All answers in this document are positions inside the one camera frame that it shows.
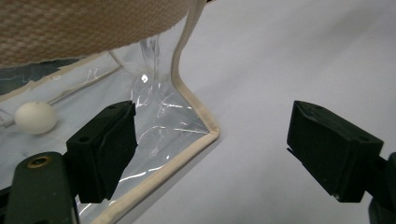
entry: screw hole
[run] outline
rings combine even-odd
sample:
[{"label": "screw hole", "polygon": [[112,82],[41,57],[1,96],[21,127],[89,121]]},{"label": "screw hole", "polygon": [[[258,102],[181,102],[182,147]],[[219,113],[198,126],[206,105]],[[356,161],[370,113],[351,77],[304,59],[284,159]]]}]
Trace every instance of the screw hole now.
[{"label": "screw hole", "polygon": [[368,137],[359,136],[359,139],[364,142],[368,142],[370,139]]},{"label": "screw hole", "polygon": [[28,168],[38,168],[47,165],[47,163],[50,162],[50,157],[43,156],[43,157],[38,157],[34,158],[29,163],[27,163]]},{"label": "screw hole", "polygon": [[88,142],[88,140],[90,140],[90,137],[87,137],[87,136],[85,136],[85,137],[80,137],[80,138],[78,139],[78,141],[81,142],[81,143]]}]

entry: brass insert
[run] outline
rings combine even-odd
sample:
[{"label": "brass insert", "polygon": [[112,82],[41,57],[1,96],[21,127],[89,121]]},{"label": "brass insert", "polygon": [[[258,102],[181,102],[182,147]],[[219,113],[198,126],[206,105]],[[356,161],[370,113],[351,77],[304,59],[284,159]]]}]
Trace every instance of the brass insert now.
[{"label": "brass insert", "polygon": [[48,156],[37,157],[29,161],[27,163],[27,167],[31,169],[39,168],[47,165],[51,161],[51,158]]}]

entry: ball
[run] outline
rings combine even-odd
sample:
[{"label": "ball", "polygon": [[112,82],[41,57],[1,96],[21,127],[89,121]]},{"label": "ball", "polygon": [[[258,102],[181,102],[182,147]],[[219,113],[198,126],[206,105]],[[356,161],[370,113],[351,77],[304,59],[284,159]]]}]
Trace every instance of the ball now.
[{"label": "ball", "polygon": [[30,134],[46,133],[56,122],[55,110],[44,102],[29,102],[21,105],[15,113],[15,123]]}]

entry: black mount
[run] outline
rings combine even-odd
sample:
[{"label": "black mount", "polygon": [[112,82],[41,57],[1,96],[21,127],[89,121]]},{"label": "black mount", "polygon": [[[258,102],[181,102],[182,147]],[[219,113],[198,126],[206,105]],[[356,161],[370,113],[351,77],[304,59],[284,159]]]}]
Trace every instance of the black mount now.
[{"label": "black mount", "polygon": [[67,140],[67,152],[22,161],[0,190],[0,224],[79,223],[82,203],[110,199],[137,147],[134,104],[110,105]]},{"label": "black mount", "polygon": [[368,191],[372,224],[396,223],[396,153],[379,157],[383,144],[322,106],[294,102],[288,151],[338,202],[359,203]]}]

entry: plastic bag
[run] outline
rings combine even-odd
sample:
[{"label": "plastic bag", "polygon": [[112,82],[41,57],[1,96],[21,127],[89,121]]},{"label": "plastic bag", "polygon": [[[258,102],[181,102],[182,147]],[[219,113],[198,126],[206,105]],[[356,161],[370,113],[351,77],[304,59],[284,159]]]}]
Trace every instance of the plastic bag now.
[{"label": "plastic bag", "polygon": [[[214,141],[216,122],[178,74],[181,50],[203,6],[204,1],[193,1],[188,16],[170,30],[130,46],[74,61],[0,70],[0,85],[12,81],[16,86],[0,96],[0,189],[11,184],[20,161],[44,151],[65,153],[65,142],[77,130],[106,106],[125,100],[136,105],[138,147],[111,201],[83,204],[77,199],[82,223],[116,221]],[[71,64],[59,67],[62,63]],[[58,123],[47,133],[24,133],[13,122],[16,110],[34,101],[56,110]]]}]

